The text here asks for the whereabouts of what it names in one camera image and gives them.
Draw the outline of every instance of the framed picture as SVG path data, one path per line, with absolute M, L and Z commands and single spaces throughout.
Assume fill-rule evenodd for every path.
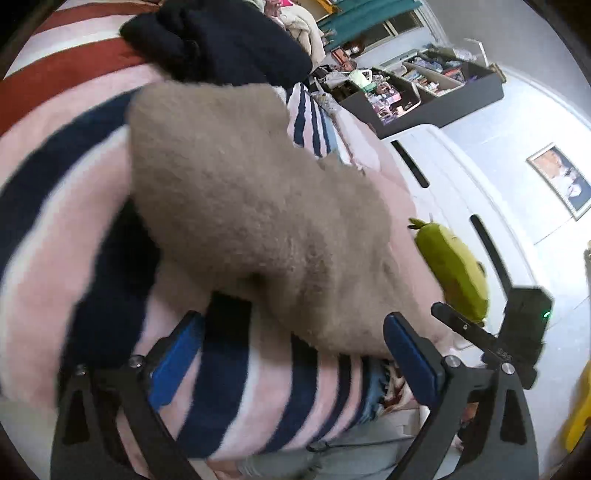
M 591 185 L 558 147 L 550 144 L 527 161 L 578 220 L 591 207 Z

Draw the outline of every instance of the metal bolt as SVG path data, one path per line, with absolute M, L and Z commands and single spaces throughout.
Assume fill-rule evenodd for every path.
M 501 370 L 503 370 L 503 372 L 505 372 L 507 375 L 513 375 L 515 373 L 515 367 L 511 364 L 508 364 L 507 362 L 501 365 Z
M 455 355 L 448 355 L 445 357 L 445 363 L 448 367 L 457 368 L 462 364 L 462 361 Z
M 76 369 L 74 370 L 74 375 L 76 375 L 77 377 L 81 377 L 82 375 L 86 375 L 88 372 L 88 370 L 86 369 L 86 366 L 83 364 L 80 365 L 76 365 Z
M 129 359 L 129 366 L 131 368 L 139 368 L 144 364 L 144 357 L 141 355 L 133 355 Z

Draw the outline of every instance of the black cloth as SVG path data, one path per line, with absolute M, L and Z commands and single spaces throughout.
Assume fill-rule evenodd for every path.
M 168 0 L 121 36 L 181 82 L 291 88 L 312 62 L 288 32 L 241 0 Z

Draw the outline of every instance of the brown fuzzy cloth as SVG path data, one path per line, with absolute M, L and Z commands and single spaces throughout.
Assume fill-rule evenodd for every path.
M 388 357 L 384 317 L 420 321 L 379 194 L 335 155 L 295 147 L 269 86 L 160 83 L 128 117 L 137 208 L 199 284 L 336 352 Z

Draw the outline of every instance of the green pillow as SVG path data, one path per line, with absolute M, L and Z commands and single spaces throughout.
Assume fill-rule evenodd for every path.
M 449 228 L 409 220 L 409 228 L 418 230 L 415 242 L 441 285 L 445 301 L 468 320 L 482 320 L 489 301 L 484 266 Z

